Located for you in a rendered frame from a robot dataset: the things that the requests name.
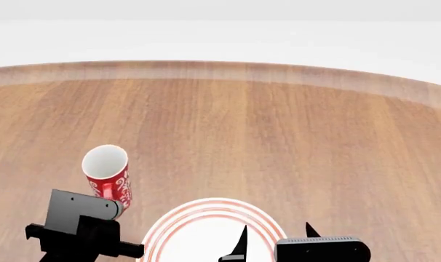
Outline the red mug with white pattern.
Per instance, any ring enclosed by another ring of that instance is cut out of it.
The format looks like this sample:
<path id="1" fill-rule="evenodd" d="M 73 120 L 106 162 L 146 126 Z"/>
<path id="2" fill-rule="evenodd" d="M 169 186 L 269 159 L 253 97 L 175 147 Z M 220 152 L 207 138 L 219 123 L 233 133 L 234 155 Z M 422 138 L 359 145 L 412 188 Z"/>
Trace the red mug with white pattern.
<path id="1" fill-rule="evenodd" d="M 126 211 L 132 202 L 129 157 L 115 145 L 102 145 L 89 150 L 82 160 L 82 172 L 87 177 L 93 194 L 114 200 Z"/>

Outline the white plate with red rings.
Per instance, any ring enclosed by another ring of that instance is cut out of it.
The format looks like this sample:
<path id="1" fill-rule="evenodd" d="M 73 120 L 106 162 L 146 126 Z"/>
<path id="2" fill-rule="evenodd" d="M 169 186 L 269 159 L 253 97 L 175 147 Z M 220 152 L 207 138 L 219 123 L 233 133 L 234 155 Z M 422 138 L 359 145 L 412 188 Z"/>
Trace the white plate with red rings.
<path id="1" fill-rule="evenodd" d="M 240 200 L 204 198 L 163 215 L 145 235 L 135 262 L 218 262 L 247 232 L 246 262 L 275 262 L 274 246 L 287 237 L 261 209 Z"/>

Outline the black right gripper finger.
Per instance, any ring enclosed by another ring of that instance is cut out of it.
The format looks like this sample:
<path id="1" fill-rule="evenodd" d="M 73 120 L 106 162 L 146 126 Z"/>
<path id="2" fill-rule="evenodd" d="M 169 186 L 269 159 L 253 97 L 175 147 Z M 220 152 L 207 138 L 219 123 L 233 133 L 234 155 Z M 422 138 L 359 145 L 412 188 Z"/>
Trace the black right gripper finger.
<path id="1" fill-rule="evenodd" d="M 243 228 L 242 235 L 232 253 L 220 257 L 218 262 L 247 262 L 247 226 Z"/>
<path id="2" fill-rule="evenodd" d="M 306 237 L 308 238 L 321 237 L 309 222 L 306 222 L 305 230 L 306 230 Z"/>

